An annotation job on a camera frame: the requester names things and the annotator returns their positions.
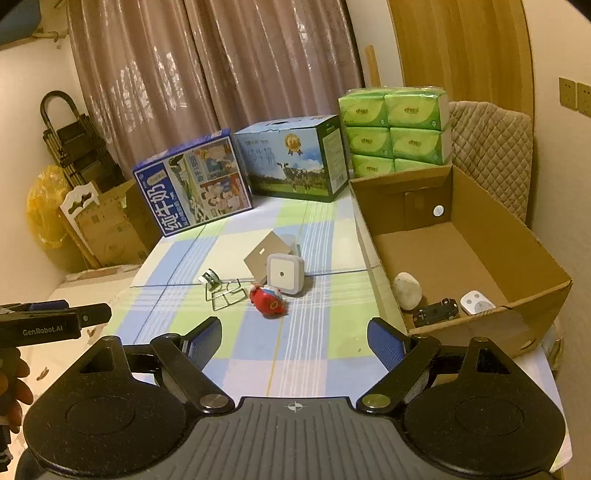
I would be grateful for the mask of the left hand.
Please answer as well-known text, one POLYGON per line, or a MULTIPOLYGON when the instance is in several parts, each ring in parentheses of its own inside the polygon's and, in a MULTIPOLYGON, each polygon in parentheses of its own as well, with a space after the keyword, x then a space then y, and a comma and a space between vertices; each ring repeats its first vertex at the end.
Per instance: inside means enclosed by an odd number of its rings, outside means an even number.
POLYGON ((22 405, 33 403, 33 393, 23 381, 30 367, 18 348, 1 350, 1 421, 17 434, 23 421, 22 405))

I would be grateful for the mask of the beige TP-Link router box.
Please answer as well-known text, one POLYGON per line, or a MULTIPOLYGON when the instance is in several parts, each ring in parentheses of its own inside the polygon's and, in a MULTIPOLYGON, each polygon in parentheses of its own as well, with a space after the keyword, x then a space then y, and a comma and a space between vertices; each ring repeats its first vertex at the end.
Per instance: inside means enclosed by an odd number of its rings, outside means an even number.
POLYGON ((267 276, 267 263, 273 254, 291 254, 293 249, 273 231, 267 233, 262 240, 256 243, 252 251, 245 257, 245 265, 249 268, 253 280, 263 283, 267 276))

